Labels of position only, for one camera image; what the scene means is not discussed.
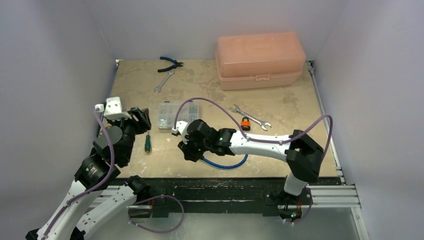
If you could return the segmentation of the orange black padlock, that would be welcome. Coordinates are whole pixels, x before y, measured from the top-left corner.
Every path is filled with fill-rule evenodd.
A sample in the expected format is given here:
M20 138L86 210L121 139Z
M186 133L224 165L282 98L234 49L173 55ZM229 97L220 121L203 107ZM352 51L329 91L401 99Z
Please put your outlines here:
M240 123L240 127L243 131L249 132L251 130L251 123L248 117L243 117Z

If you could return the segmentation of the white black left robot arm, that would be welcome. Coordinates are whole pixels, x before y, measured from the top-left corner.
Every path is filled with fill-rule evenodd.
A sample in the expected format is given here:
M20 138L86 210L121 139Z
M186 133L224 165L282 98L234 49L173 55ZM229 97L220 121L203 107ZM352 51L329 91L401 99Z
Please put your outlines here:
M30 230L27 240L87 240L99 223L87 209L128 166L136 136L151 130L150 110L120 104L98 104L94 117L100 127L90 154L81 162L64 200L41 228Z

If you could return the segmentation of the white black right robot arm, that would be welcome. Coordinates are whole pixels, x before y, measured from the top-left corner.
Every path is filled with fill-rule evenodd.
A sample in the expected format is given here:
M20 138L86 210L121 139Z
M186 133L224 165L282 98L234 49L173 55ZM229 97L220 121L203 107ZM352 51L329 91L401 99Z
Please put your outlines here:
M191 123L178 121L171 133L181 137L178 148L186 161L197 162L205 152L210 152L217 156L262 156L287 163L290 172L280 196L288 204L300 198L307 184L318 180L326 154L326 150L302 130L294 130L289 135L259 135L233 128L216 130L197 119Z

